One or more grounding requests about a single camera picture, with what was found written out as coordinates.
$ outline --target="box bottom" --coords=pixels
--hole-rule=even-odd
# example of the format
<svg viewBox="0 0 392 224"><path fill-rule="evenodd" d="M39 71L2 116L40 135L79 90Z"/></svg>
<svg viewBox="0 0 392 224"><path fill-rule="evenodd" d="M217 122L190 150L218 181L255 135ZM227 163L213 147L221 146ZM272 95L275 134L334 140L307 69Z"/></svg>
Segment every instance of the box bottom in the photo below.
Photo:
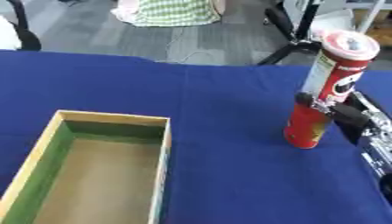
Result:
<svg viewBox="0 0 392 224"><path fill-rule="evenodd" d="M159 152L159 143L76 138L33 223L147 223Z"/></svg>

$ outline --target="cable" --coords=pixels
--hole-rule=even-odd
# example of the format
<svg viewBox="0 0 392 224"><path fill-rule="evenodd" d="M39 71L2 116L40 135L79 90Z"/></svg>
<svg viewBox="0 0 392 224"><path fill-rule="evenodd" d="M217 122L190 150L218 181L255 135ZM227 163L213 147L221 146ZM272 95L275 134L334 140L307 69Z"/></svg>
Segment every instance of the cable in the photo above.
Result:
<svg viewBox="0 0 392 224"><path fill-rule="evenodd" d="M167 52L167 54L169 54L169 50L170 47L176 43L177 41L179 41L181 38L183 38L184 36L184 32L185 32L185 27L182 27L181 32L179 33L179 35L177 35L169 44L166 45L165 50ZM180 60L175 60L175 59L167 59L167 60L157 60L156 62L165 62L165 63L175 63L175 64L184 64L186 63L193 55L198 54L198 53L204 53L207 54L212 61L215 61L215 57L210 53L210 52L206 52L206 51L195 51L192 52L190 54L188 54L186 57L184 57L183 59Z"/></svg>

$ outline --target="green checkered cloth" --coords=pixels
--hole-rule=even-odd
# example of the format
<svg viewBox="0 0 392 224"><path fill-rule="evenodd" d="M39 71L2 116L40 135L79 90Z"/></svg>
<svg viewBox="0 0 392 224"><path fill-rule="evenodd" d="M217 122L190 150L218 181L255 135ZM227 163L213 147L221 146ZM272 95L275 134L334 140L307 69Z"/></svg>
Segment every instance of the green checkered cloth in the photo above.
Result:
<svg viewBox="0 0 392 224"><path fill-rule="evenodd" d="M210 0L140 0L133 25L206 25L220 18Z"/></svg>

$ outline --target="open box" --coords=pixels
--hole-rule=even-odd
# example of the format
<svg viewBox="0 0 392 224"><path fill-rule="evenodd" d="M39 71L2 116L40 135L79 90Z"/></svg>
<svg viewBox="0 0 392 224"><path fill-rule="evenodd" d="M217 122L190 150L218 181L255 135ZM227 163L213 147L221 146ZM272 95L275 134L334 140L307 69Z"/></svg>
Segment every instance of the open box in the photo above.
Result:
<svg viewBox="0 0 392 224"><path fill-rule="evenodd" d="M0 223L159 223L170 148L167 118L59 110L0 200Z"/></svg>

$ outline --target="can lid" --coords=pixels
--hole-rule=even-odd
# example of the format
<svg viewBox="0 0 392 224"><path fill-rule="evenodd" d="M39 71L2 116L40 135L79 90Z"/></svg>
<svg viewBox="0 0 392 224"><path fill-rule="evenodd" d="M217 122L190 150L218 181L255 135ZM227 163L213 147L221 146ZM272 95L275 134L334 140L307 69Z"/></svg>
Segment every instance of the can lid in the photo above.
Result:
<svg viewBox="0 0 392 224"><path fill-rule="evenodd" d="M323 35L322 44L327 51L347 60L372 60L380 51L377 41L356 31L329 31Z"/></svg>

